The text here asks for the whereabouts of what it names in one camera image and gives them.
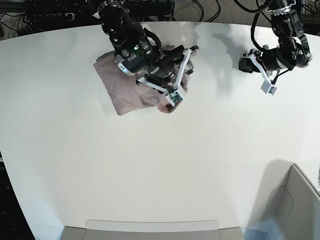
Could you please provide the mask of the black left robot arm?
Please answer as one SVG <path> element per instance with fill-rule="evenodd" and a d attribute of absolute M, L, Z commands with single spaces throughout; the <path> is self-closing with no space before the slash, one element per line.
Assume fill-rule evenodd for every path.
<path fill-rule="evenodd" d="M 295 67 L 308 66 L 312 54 L 298 13 L 292 9 L 295 4 L 294 0 L 267 0 L 256 10 L 245 9 L 246 12 L 255 14 L 250 29 L 250 38 L 255 48 L 249 53 L 242 54 L 238 63 L 240 71 L 259 72 L 258 67 L 250 59 L 251 55 L 268 73 L 282 69 L 291 71 Z M 272 49 L 269 49 L 267 45 L 260 46 L 255 39 L 258 18 L 264 10 L 271 13 L 271 28 L 278 37 L 278 46 Z"/>

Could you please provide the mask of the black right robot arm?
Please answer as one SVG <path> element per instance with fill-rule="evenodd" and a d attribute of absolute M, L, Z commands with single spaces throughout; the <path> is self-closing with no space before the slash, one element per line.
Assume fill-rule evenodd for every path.
<path fill-rule="evenodd" d="M 109 36 L 114 62 L 123 73 L 161 88 L 177 83 L 179 71 L 193 73 L 190 57 L 198 46 L 165 47 L 155 33 L 142 27 L 124 0 L 102 1 L 93 16 Z"/>

